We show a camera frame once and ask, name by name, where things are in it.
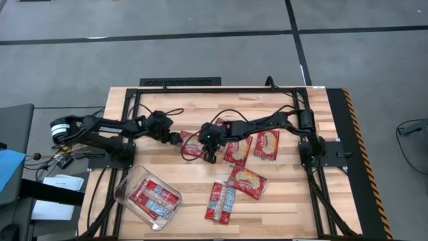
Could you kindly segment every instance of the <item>clear plastic container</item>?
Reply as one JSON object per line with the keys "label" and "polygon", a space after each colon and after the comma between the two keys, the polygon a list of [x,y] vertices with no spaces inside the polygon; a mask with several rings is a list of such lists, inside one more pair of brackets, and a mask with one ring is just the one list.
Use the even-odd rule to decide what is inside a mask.
{"label": "clear plastic container", "polygon": [[114,190],[114,199],[160,231],[172,220],[182,197],[143,166],[136,166]]}

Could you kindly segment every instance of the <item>blue cloth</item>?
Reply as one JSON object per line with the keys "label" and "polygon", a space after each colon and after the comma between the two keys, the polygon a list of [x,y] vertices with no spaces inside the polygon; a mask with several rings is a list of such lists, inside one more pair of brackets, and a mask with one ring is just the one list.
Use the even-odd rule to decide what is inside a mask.
{"label": "blue cloth", "polygon": [[0,192],[15,173],[25,154],[11,150],[0,151]]}

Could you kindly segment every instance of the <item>white paper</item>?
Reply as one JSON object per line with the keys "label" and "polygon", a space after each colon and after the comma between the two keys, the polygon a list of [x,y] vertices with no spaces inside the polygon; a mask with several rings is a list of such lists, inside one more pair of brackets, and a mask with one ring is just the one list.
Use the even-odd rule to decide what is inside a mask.
{"label": "white paper", "polygon": [[[56,175],[45,177],[43,183],[68,190],[79,191],[84,180],[80,177]],[[71,220],[74,206],[37,200],[33,208],[32,220]]]}

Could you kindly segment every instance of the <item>yellow black hazard tape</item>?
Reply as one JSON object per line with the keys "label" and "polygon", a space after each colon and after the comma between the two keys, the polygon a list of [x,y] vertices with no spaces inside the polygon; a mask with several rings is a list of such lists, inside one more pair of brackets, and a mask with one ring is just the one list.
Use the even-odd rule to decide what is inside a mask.
{"label": "yellow black hazard tape", "polygon": [[379,196],[379,191],[378,191],[376,183],[375,183],[375,177],[374,177],[373,172],[372,172],[372,167],[370,165],[370,161],[368,161],[368,155],[367,155],[366,147],[364,146],[364,141],[362,141],[360,127],[358,125],[358,121],[356,120],[356,115],[354,112],[354,107],[352,105],[352,101],[351,101],[350,96],[349,96],[349,92],[346,89],[343,89],[343,93],[345,94],[345,98],[346,98],[346,101],[348,103],[349,113],[350,113],[350,117],[352,119],[352,123],[354,125],[356,138],[358,139],[358,144],[360,145],[362,158],[364,159],[364,164],[366,165],[368,178],[370,179],[370,182],[372,185],[374,198],[376,199],[376,204],[377,204],[378,209],[379,209],[379,214],[381,215],[383,227],[385,229],[385,232],[387,233],[387,239],[393,239],[393,235],[391,234],[391,230],[389,229],[387,217],[385,216],[385,210],[383,209],[381,197]]}

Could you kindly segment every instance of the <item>wire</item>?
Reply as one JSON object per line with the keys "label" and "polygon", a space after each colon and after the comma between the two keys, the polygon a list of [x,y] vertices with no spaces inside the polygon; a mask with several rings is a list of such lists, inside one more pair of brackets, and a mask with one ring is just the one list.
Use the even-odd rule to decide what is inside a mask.
{"label": "wire", "polygon": [[90,216],[91,216],[92,204],[94,203],[95,193],[96,193],[96,190],[98,189],[98,186],[100,184],[101,178],[102,178],[102,176],[103,176],[103,174],[104,174],[105,171],[106,171],[105,168],[101,171],[101,174],[98,177],[98,180],[96,181],[96,184],[95,184],[94,192],[93,192],[92,197],[91,197],[91,202],[89,203],[88,218],[86,219],[86,229],[87,230],[89,230],[89,219],[90,219]]}
{"label": "wire", "polygon": [[35,110],[49,110],[49,109],[74,109],[74,108],[105,108],[105,106],[55,106],[55,107],[34,107]]}
{"label": "wire", "polygon": [[407,159],[406,154],[404,153],[403,147],[401,146],[400,138],[399,138],[399,131],[400,131],[400,127],[401,127],[402,125],[404,125],[404,124],[406,124],[406,123],[409,123],[409,122],[422,121],[422,120],[423,120],[423,119],[407,120],[407,121],[405,121],[405,122],[403,122],[403,123],[399,124],[399,125],[396,127],[396,129],[395,129],[395,137],[397,138],[397,142],[398,142],[398,144],[399,144],[399,146],[400,146],[401,153],[403,154],[403,157],[404,157],[404,159],[406,160],[406,162],[407,162],[407,163],[408,163],[408,164],[409,164],[409,165],[410,165],[410,166],[411,166],[415,171],[419,172],[420,174],[428,175],[428,173],[418,170],[418,169],[417,169],[415,166],[413,166],[413,165],[412,165],[412,163]]}
{"label": "wire", "polygon": [[[52,157],[52,159],[50,159],[49,161],[55,161],[55,163],[56,163],[56,160]],[[38,169],[37,169],[37,171],[35,172],[35,180],[36,181],[39,181],[40,180],[40,177],[41,177],[41,175],[43,174],[43,172],[44,171],[47,171],[52,165],[55,165],[55,163],[53,163],[53,164],[51,164],[51,165],[49,165],[49,161],[48,162],[46,162],[46,163],[44,163],[43,165],[41,165]]]}
{"label": "wire", "polygon": [[105,110],[106,108],[105,107],[102,107],[100,110],[97,110],[96,112],[94,112],[93,114],[91,114],[92,116],[96,116],[98,113],[100,113],[100,112],[104,112],[104,110]]}
{"label": "wire", "polygon": [[[139,104],[139,106],[144,107],[147,111],[149,111],[149,113],[153,114],[153,111],[151,111],[151,109],[149,109],[147,106],[145,106],[143,104]],[[134,110],[134,106],[131,107],[131,109],[129,109],[128,116],[131,114],[132,110]],[[165,115],[167,115],[167,116],[179,115],[179,114],[182,114],[184,111],[185,111],[184,108],[176,108],[174,110],[170,110],[170,111],[166,112]]]}
{"label": "wire", "polygon": [[43,164],[43,163],[47,163],[47,162],[49,162],[49,161],[50,161],[50,160],[42,161],[42,162],[40,162],[40,163],[25,164],[25,165],[24,165],[24,167],[31,167],[31,166],[35,166],[35,165],[41,165],[41,164]]}
{"label": "wire", "polygon": [[55,170],[55,168],[57,167],[58,165],[56,165],[56,164],[53,164],[53,168],[52,168],[52,170],[45,176],[45,177],[49,177],[49,175],[51,175],[51,173],[52,173],[52,171],[54,171]]}
{"label": "wire", "polygon": [[188,158],[186,158],[185,157],[185,155],[184,155],[184,150],[185,150],[185,147],[186,147],[186,145],[187,145],[187,143],[189,142],[189,140],[190,139],[192,139],[195,135],[197,135],[198,133],[200,133],[201,131],[204,131],[205,129],[203,129],[203,130],[200,130],[200,131],[197,131],[196,133],[193,133],[185,142],[184,142],[184,144],[183,144],[183,146],[181,147],[181,158],[183,158],[184,160],[186,160],[186,161],[194,161],[194,160],[196,160],[196,159],[198,159],[198,158],[200,158],[200,157],[202,157],[202,155],[204,155],[205,154],[205,152],[204,151],[202,151],[201,152],[201,154],[199,154],[199,156],[197,156],[197,157],[193,157],[192,159],[188,159]]}
{"label": "wire", "polygon": [[282,94],[285,94],[286,96],[289,96],[289,97],[291,97],[291,98],[293,98],[293,99],[296,99],[297,101],[300,101],[303,105],[305,105],[305,102],[304,102],[303,100],[300,100],[299,98],[296,98],[296,97],[292,96],[291,94],[288,94],[288,93],[286,93],[286,92],[283,92]]}
{"label": "wire", "polygon": [[165,114],[166,114],[167,116],[173,116],[173,115],[179,115],[179,114],[182,114],[184,111],[185,111],[185,109],[184,109],[184,108],[176,108],[176,109],[174,109],[174,110],[170,110],[170,111],[166,112]]}

